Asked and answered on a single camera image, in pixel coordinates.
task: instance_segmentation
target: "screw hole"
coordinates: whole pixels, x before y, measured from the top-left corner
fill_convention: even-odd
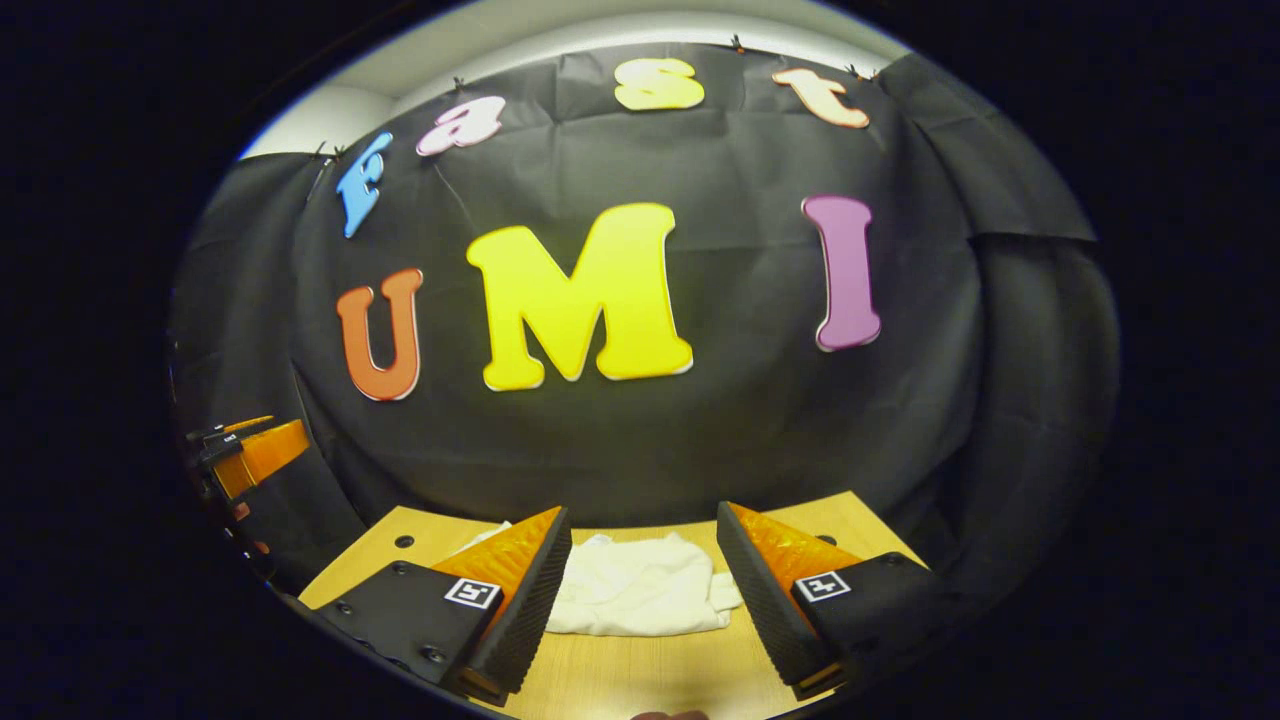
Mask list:
[[[431,662],[444,662],[445,660],[444,653],[440,652],[439,648],[431,647],[429,644],[422,646],[422,650],[420,650],[419,652],[422,655],[422,657],[430,660]]]

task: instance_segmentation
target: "white cloth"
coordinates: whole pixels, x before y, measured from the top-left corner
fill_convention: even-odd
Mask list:
[[[466,547],[509,527],[503,525]],[[732,575],[712,574],[710,556],[678,533],[617,543],[594,536],[570,550],[547,632],[682,635],[727,628],[730,610],[740,605]]]

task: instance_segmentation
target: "yellow letter m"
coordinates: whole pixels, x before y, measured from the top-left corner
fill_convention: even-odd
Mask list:
[[[667,290],[664,246],[675,227],[663,205],[611,208],[591,225],[572,277],[526,227],[476,238],[467,261],[484,274],[493,351],[485,384],[494,391],[543,384],[545,370],[529,356],[525,323],[561,375],[577,380],[602,311],[607,336],[595,366],[604,377],[652,378],[691,368],[694,348],[676,334]]]

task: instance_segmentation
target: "table surface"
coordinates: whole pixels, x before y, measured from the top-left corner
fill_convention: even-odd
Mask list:
[[[572,521],[573,509],[570,507]],[[859,557],[890,551],[923,561],[854,493],[845,492],[765,511],[765,515],[810,534],[836,539]],[[511,519],[512,523],[522,518]],[[462,520],[397,507],[348,547],[298,596],[316,609],[335,600],[394,560],[430,566],[444,560],[497,523]],[[649,528],[572,530],[581,543],[596,533],[616,542],[652,539],[677,532],[712,557],[716,573],[728,570],[716,543],[716,521]],[[413,544],[396,547],[394,538],[412,536]],[[719,630],[664,638],[617,638],[543,634],[524,687],[493,707],[521,720],[630,720],[646,711],[701,710],[710,720],[773,717],[828,693],[796,702],[778,679],[746,606],[732,610]]]

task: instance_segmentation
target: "letter u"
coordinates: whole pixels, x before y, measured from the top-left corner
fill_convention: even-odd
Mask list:
[[[369,346],[369,306],[374,304],[374,290],[357,287],[338,299],[347,370],[356,389],[370,400],[403,400],[417,387],[421,359],[413,296],[420,287],[422,270],[416,268],[401,270],[383,281],[383,296],[390,302],[392,342],[396,347],[396,361],[390,368],[379,368]]]

